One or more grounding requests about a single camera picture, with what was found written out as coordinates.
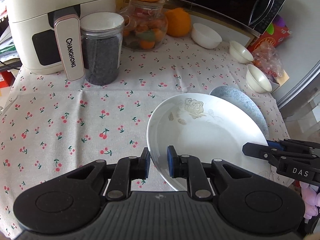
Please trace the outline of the white rose pattern plate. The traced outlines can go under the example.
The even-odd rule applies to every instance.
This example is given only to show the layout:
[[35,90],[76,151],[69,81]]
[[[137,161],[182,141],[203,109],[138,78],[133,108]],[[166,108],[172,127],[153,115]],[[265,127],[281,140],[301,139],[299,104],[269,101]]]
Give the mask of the white rose pattern plate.
[[176,191],[186,190],[187,182],[171,178],[168,146],[203,163],[219,158],[265,178],[271,173],[268,162],[242,152],[248,142],[267,145],[258,125],[240,108],[208,94],[186,93],[164,100],[149,119],[146,140],[155,167]]

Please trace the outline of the blue patterned plate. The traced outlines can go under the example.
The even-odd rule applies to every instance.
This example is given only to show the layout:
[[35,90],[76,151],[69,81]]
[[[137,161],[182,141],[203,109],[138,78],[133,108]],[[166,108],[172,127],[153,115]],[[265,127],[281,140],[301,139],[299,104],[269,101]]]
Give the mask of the blue patterned plate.
[[257,124],[265,138],[270,138],[268,126],[262,112],[245,93],[234,87],[219,86],[212,89],[210,95],[226,100],[241,109]]

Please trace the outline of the small cream bowl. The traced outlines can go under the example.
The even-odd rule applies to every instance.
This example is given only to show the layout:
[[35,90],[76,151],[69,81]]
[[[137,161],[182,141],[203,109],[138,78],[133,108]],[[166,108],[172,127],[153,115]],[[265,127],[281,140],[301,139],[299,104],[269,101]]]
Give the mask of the small cream bowl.
[[249,88],[257,93],[272,92],[272,85],[267,76],[252,64],[247,65],[246,82]]
[[250,51],[236,41],[229,42],[229,53],[236,61],[243,64],[250,63],[254,60]]

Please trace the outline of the large white bowl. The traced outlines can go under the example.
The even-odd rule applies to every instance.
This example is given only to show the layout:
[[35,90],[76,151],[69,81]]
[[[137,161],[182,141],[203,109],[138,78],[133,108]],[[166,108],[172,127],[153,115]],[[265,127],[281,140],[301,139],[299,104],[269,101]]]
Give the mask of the large white bowl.
[[201,23],[193,24],[191,38],[206,49],[214,49],[222,42],[222,37],[216,31]]

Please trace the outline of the white blue cardboard box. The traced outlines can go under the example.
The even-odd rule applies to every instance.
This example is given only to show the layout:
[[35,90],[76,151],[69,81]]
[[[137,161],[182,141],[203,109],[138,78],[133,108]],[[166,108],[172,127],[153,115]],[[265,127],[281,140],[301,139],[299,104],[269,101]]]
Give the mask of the white blue cardboard box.
[[289,80],[288,74],[284,71],[284,74],[282,76],[272,77],[270,79],[270,83],[272,86],[272,92],[274,93],[279,87],[281,87],[284,83],[286,83]]

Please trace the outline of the cherry print tablecloth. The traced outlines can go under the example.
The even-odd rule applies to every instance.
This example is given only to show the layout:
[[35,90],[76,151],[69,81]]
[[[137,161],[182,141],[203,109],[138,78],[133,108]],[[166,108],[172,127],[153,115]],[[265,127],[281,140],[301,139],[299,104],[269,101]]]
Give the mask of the cherry print tablecloth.
[[153,110],[177,94],[235,87],[260,108],[271,140],[287,138],[275,99],[248,88],[246,66],[228,51],[227,43],[208,50],[188,37],[166,37],[154,51],[123,49],[119,76],[106,86],[22,68],[1,113],[1,232],[20,234],[13,203],[23,190],[95,159],[140,154]]

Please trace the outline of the plastic bag of fruit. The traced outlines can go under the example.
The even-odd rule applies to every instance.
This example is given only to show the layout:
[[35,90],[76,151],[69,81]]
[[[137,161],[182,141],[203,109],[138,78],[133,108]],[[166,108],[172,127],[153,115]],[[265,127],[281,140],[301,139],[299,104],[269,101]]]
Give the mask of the plastic bag of fruit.
[[276,78],[284,75],[280,56],[271,43],[267,41],[261,42],[252,52],[252,55],[254,57],[253,64],[264,72],[267,77]]

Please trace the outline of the red gift box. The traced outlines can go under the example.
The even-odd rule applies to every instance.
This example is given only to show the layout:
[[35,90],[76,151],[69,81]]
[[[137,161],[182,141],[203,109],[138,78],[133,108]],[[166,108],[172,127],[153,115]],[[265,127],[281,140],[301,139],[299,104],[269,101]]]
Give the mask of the red gift box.
[[267,30],[260,37],[255,38],[247,49],[250,52],[256,50],[263,42],[268,42],[272,46],[277,47],[284,39],[291,35],[291,30],[287,26],[279,26],[275,23],[271,23]]

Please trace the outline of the clear jar dark contents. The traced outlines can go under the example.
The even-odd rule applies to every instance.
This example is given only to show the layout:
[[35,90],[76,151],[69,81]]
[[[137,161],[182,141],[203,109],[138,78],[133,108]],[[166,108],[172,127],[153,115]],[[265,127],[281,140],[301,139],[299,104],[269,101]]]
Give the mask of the clear jar dark contents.
[[124,18],[115,12],[95,12],[80,20],[85,79],[97,86],[119,75]]

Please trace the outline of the large orange on table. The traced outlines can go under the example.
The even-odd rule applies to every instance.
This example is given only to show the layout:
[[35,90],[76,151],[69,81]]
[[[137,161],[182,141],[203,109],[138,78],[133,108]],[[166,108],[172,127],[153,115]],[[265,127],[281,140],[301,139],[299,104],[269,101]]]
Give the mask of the large orange on table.
[[183,8],[167,10],[165,16],[168,21],[167,34],[172,37],[184,37],[191,30],[190,15]]

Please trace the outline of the glass jar with tangerines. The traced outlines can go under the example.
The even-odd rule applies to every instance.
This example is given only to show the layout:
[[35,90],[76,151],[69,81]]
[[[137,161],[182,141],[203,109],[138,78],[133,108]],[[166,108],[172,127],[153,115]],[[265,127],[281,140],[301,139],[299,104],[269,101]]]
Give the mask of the glass jar with tangerines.
[[129,0],[120,11],[124,18],[123,46],[132,50],[149,51],[158,48],[165,38],[168,21],[163,13],[166,0],[143,2]]

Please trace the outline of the white air fryer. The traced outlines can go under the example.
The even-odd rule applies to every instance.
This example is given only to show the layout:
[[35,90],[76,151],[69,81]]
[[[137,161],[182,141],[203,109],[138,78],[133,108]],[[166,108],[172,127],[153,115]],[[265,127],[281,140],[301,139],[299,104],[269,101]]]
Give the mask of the white air fryer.
[[80,20],[114,12],[116,0],[6,0],[9,27],[24,68],[40,75],[64,71],[69,81],[85,73]]

